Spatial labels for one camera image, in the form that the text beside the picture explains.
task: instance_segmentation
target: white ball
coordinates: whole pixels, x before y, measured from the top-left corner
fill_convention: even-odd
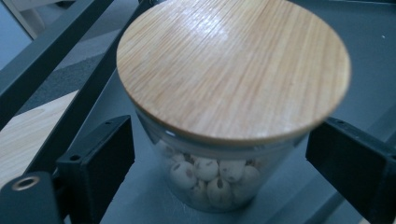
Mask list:
[[[189,196],[192,204],[200,208],[208,208],[210,206],[207,198],[206,182],[198,180],[197,184],[189,191]]]
[[[192,161],[196,161],[200,157],[190,154],[190,158]]]
[[[194,167],[186,161],[176,162],[170,170],[170,179],[180,189],[190,189],[197,183]]]
[[[227,209],[233,205],[233,193],[230,184],[220,177],[207,184],[207,197],[210,203],[217,208]]]
[[[207,158],[198,158],[194,163],[194,173],[204,181],[211,181],[219,174],[218,162]]]
[[[161,139],[155,144],[155,147],[160,152],[160,154],[166,158],[170,158],[177,153],[174,148],[170,147]]]
[[[260,188],[260,172],[253,166],[245,166],[239,182],[232,185],[233,202],[242,204],[249,201]]]
[[[165,165],[166,168],[169,169],[169,167],[172,167],[175,163],[179,162],[179,161],[185,161],[186,159],[184,158],[184,155],[181,153],[176,153],[174,154],[172,157],[170,158],[166,158],[165,161]]]
[[[230,183],[239,181],[244,173],[246,161],[220,161],[219,172]]]
[[[267,157],[259,157],[253,160],[250,160],[247,164],[255,167],[258,170],[264,169],[265,165],[268,163]]]

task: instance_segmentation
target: wood grain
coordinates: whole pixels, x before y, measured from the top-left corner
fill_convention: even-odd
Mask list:
[[[76,93],[14,117],[0,132],[0,188],[23,174]]]
[[[350,77],[332,28],[280,0],[159,4],[124,33],[117,65],[141,110],[213,144],[306,133],[334,111]]]

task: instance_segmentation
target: glass jar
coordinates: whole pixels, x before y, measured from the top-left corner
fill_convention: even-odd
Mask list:
[[[248,204],[302,137],[263,146],[215,146],[166,130],[137,111],[169,189],[188,206],[228,212]]]
[[[165,1],[125,31],[117,68],[170,189],[208,212],[247,204],[350,78],[332,28],[279,0]]]

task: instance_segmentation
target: round lid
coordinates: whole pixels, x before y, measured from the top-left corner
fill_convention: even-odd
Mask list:
[[[284,0],[169,0],[137,18],[117,51],[120,79],[165,129],[255,145],[310,131],[347,91],[338,35]]]

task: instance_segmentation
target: clear glass jar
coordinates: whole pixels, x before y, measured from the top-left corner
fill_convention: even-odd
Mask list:
[[[211,213],[247,205],[302,137],[265,146],[215,146],[172,133],[137,111],[170,190]]]

